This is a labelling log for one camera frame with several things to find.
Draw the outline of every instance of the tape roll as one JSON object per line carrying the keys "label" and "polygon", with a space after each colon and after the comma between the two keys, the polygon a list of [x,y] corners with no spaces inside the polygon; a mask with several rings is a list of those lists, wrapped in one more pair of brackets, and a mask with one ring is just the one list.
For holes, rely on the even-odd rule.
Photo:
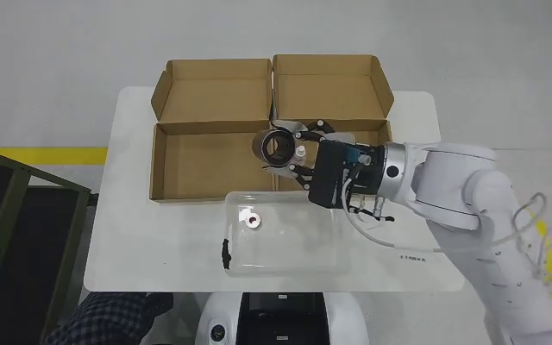
{"label": "tape roll", "polygon": [[253,138],[255,156],[270,166],[285,166],[295,153],[295,138],[283,129],[263,130]]}

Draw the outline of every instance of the black metal shelf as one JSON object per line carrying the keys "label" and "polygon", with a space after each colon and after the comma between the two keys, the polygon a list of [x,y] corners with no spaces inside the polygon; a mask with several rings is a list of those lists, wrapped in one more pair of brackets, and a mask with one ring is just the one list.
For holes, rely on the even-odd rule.
{"label": "black metal shelf", "polygon": [[[29,186],[31,176],[59,186]],[[0,156],[0,343],[40,343],[55,327],[91,191]]]}

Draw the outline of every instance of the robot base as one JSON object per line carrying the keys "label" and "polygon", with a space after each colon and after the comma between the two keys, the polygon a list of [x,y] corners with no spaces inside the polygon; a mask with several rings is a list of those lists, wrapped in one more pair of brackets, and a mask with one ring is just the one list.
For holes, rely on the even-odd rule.
{"label": "robot base", "polygon": [[196,345],[369,345],[362,310],[348,292],[213,293]]}

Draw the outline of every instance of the yellow floor stripe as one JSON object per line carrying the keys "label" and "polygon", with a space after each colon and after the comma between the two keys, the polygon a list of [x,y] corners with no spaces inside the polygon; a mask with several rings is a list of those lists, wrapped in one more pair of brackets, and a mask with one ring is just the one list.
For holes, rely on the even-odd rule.
{"label": "yellow floor stripe", "polygon": [[106,147],[0,147],[0,155],[24,164],[102,165]]}

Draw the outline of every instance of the small tape roll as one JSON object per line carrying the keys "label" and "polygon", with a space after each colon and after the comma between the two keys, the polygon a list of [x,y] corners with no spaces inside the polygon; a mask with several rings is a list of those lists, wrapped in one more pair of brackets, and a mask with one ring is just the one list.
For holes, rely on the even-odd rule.
{"label": "small tape roll", "polygon": [[256,213],[252,213],[250,214],[246,219],[245,219],[245,224],[248,226],[248,228],[250,229],[257,229],[259,228],[260,226],[260,216]]}

